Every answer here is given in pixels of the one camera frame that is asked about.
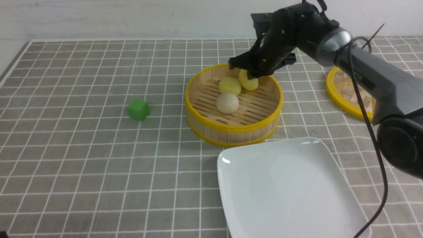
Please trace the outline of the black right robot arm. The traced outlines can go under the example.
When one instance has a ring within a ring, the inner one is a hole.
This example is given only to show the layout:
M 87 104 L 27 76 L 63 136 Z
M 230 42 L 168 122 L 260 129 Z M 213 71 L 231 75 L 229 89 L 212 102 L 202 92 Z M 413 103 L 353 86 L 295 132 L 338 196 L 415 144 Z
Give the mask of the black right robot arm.
M 229 68 L 246 70 L 249 78 L 270 76 L 296 62 L 295 48 L 323 67 L 340 68 L 376 101 L 372 124 L 379 127 L 382 155 L 396 169 L 422 179 L 422 79 L 355 46 L 351 34 L 326 17 L 324 1 L 319 5 L 321 12 L 303 0 L 252 14 L 257 40 L 249 51 L 230 58 Z

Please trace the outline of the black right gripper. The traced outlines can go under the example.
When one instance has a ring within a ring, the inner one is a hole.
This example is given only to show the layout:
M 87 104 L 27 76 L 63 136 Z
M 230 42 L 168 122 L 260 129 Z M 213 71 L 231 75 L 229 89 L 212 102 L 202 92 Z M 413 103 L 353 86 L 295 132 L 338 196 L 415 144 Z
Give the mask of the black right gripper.
M 306 7 L 285 7 L 273 12 L 271 28 L 257 37 L 251 53 L 229 58 L 230 70 L 248 70 L 248 79 L 271 76 L 279 69 L 297 62 L 295 35 L 299 24 L 308 15 Z

